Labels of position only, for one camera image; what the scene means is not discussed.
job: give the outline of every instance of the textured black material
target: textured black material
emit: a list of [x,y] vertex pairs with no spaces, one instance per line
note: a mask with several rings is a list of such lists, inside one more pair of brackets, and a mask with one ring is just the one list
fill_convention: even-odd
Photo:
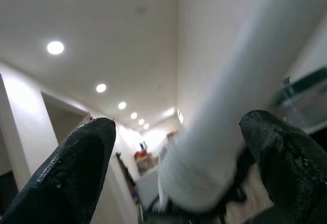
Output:
[[327,152],[327,128],[323,128],[317,132],[310,134],[310,137],[318,143]]
[[0,215],[4,215],[5,211],[13,202],[18,193],[14,174],[9,171],[0,175]]
[[241,131],[270,199],[288,223],[327,222],[327,154],[302,130],[254,110]]
[[280,215],[278,208],[272,207],[244,224],[288,224],[288,222]]
[[90,223],[115,135],[115,123],[106,118],[73,131],[33,174],[0,223]]

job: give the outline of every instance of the ceiling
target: ceiling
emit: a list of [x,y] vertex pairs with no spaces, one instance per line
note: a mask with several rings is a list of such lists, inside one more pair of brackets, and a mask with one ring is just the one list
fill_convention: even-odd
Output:
[[[0,10],[0,61],[137,130],[175,107],[177,0],[0,0]],[[53,40],[62,54],[46,51]]]

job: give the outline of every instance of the wooden floor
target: wooden floor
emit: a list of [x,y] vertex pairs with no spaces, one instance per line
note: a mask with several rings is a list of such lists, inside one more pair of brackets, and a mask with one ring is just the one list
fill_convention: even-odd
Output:
[[257,165],[251,167],[243,187],[247,194],[247,201],[243,204],[231,203],[227,205],[227,224],[242,224],[273,206],[273,202],[269,199],[262,184]]

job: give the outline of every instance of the white cylindrical pole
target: white cylindrical pole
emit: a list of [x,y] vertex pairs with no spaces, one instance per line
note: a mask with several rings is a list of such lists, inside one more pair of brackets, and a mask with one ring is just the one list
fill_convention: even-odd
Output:
[[327,0],[261,0],[194,120],[159,167],[163,191],[194,212],[230,184],[242,145],[239,121],[264,108],[325,15]]

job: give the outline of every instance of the red object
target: red object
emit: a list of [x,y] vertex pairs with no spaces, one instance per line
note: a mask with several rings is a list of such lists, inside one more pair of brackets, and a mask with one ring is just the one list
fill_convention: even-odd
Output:
[[90,116],[90,121],[92,121],[94,119],[94,117],[91,115],[90,112],[88,112],[89,116]]
[[138,152],[136,152],[134,154],[134,159],[138,160],[138,159],[141,159],[141,158],[143,158],[143,157],[145,157],[147,155],[148,155],[148,152],[146,150],[138,151]]

